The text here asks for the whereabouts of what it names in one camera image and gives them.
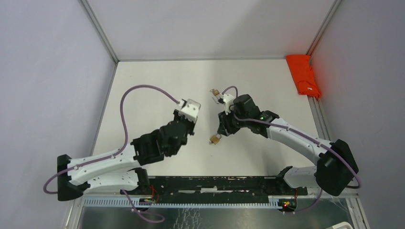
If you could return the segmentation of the brass padlock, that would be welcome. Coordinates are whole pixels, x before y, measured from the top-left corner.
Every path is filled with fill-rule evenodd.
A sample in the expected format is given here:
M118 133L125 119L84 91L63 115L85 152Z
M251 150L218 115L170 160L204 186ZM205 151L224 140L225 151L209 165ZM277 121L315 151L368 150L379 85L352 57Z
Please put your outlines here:
M211 89L212 99L216 104L219 104L219 99L221 98L221 93L217 89Z
M221 140L222 135L221 134L215 134L213 136L211 136L209 138L209 144L210 145L216 145L217 143L219 143L219 141Z

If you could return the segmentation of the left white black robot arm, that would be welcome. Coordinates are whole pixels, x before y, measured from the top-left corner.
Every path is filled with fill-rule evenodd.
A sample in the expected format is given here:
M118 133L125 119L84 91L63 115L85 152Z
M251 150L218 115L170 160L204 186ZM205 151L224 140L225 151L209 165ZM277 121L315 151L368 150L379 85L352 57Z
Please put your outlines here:
M194 134L198 108L174 110L174 118L166 125L133 139L118 154L107 152L98 156L73 159L57 158L57 199L69 201L89 192L117 190L145 194L150 181L143 165L164 160L178 153Z

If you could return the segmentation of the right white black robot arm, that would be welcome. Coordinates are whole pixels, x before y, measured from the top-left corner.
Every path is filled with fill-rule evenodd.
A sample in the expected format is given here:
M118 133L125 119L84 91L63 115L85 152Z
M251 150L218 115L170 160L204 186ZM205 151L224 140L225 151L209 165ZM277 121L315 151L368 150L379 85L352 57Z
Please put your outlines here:
M286 167L278 175L276 189L287 195L295 188L317 187L339 196L344 189L359 189L359 168L350 147L343 140L322 139L311 136L289 124L279 115L261 111L248 94L234 97L219 93L213 96L224 107L218 114L217 134L230 136L242 128L253 134L282 143L313 163L309 167Z

